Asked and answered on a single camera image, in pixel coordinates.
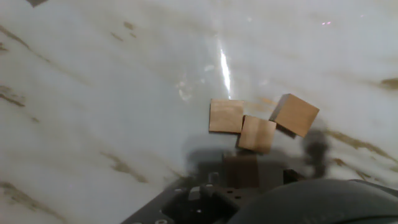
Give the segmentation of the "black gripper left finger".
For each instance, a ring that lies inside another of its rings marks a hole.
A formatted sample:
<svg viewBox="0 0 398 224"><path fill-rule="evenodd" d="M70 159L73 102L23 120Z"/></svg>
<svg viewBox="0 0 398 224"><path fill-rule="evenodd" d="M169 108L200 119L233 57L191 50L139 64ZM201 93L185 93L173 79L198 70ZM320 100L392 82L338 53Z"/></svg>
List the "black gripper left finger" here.
<svg viewBox="0 0 398 224"><path fill-rule="evenodd" d="M186 212L189 215L234 215L235 204L225 195L220 164L201 163L186 179L189 190Z"/></svg>

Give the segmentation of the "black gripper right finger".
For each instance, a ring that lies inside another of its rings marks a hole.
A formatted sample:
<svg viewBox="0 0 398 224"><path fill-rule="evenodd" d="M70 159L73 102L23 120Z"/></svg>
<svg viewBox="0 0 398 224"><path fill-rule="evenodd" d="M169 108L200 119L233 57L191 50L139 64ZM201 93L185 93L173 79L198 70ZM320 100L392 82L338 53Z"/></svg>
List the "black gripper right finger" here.
<svg viewBox="0 0 398 224"><path fill-rule="evenodd" d="M302 174L281 163L265 161L259 164L259 185L261 187L279 187L300 180L303 180Z"/></svg>

